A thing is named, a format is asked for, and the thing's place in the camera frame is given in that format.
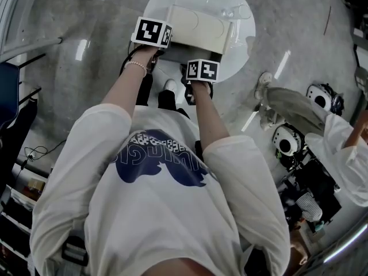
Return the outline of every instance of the black chair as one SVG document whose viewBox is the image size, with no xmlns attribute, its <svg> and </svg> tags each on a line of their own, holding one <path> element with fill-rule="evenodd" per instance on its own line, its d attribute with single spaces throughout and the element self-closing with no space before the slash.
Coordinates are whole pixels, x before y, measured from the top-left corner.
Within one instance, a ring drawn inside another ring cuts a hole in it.
<svg viewBox="0 0 368 276">
<path fill-rule="evenodd" d="M 38 88 L 19 101 L 19 85 L 22 83 L 19 82 L 20 69 L 45 55 L 36 56 L 20 66 L 0 63 L 0 134 L 17 118 L 19 106 L 41 91 L 41 88 Z"/>
</svg>

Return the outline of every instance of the table leg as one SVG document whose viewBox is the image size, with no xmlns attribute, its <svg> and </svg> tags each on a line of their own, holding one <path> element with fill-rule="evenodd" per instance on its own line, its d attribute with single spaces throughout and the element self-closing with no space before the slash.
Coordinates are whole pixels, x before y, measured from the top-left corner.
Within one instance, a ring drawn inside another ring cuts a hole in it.
<svg viewBox="0 0 368 276">
<path fill-rule="evenodd" d="M 3 54 L 0 54 L 0 63 L 5 62 L 13 57 L 16 57 L 23 53 L 27 53 L 35 49 L 47 47 L 50 45 L 60 44 L 62 41 L 63 41 L 62 38 L 56 38 L 56 39 L 49 39 L 49 40 L 41 40 L 33 44 L 17 47 L 15 49 L 4 52 Z"/>
</svg>

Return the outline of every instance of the black pants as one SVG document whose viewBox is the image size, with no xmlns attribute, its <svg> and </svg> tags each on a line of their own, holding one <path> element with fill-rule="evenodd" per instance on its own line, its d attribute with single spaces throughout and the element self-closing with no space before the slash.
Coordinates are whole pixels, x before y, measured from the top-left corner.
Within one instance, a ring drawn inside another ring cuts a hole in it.
<svg viewBox="0 0 368 276">
<path fill-rule="evenodd" d="M 0 173 L 5 180 L 0 181 L 0 193 L 2 193 L 5 188 L 4 182 L 10 186 L 14 183 L 14 177 L 11 171 L 17 161 L 18 154 L 36 115 L 37 101 L 30 100 L 27 105 L 20 110 L 14 125 L 4 129 L 1 133 L 2 148 L 0 149 Z"/>
<path fill-rule="evenodd" d="M 147 102 L 148 97 L 150 97 L 153 81 L 154 79 L 152 75 L 149 74 L 147 74 L 147 76 L 143 78 L 142 84 L 139 88 L 136 105 L 148 106 Z M 181 114 L 189 118 L 189 116 L 182 108 L 177 109 L 177 106 L 175 104 L 175 94 L 172 91 L 165 90 L 159 93 L 159 108 L 180 112 Z"/>
</svg>

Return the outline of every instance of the white t-shirt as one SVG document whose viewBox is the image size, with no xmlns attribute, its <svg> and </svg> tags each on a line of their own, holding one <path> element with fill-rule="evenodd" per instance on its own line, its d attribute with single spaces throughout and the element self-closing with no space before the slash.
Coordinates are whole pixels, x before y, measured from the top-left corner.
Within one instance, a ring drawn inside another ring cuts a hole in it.
<svg viewBox="0 0 368 276">
<path fill-rule="evenodd" d="M 357 146 L 343 148 L 352 131 L 343 118 L 329 114 L 324 136 L 309 133 L 305 142 L 346 195 L 368 206 L 368 145 L 360 138 Z"/>
<path fill-rule="evenodd" d="M 177 112 L 139 106 L 132 124 L 118 106 L 87 110 L 33 211 L 30 246 L 41 275 L 81 223 L 90 275 L 139 276 L 174 258 L 216 276 L 244 275 L 255 246 L 271 275 L 282 275 L 289 232 L 262 154 L 251 138 L 229 137 L 206 148 L 203 164 L 193 153 L 198 139 Z"/>
</svg>

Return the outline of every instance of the gray concrete floor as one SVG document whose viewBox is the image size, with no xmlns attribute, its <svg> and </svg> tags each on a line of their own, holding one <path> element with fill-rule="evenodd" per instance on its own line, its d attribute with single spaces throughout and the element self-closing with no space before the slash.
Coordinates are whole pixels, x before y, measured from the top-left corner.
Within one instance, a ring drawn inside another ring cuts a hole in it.
<svg viewBox="0 0 368 276">
<path fill-rule="evenodd" d="M 51 149 L 67 137 L 87 108 L 102 100 L 117 79 L 137 17 L 143 14 L 148 1 L 36 0 L 25 39 L 61 36 L 64 41 L 47 48 L 47 57 L 25 70 L 25 80 L 43 88 L 39 113 L 25 146 L 44 145 Z M 266 70 L 275 74 L 285 52 L 289 52 L 289 60 L 273 85 L 305 94 L 313 82 L 329 83 L 344 94 L 343 117 L 350 119 L 359 95 L 354 79 L 351 22 L 341 0 L 247 2 L 256 23 L 251 57 L 235 76 L 215 85 L 213 100 L 233 135 L 245 133 L 255 139 L 277 181 L 285 170 L 274 157 L 273 131 L 264 133 L 256 116 L 241 132 L 256 105 L 256 81 Z M 331 18 L 324 36 L 330 5 Z M 80 44 L 86 44 L 86 49 L 82 60 L 76 60 Z M 159 89 L 155 87 L 151 93 L 152 103 Z M 56 150 L 34 165 L 49 170 L 59 152 Z"/>
</svg>

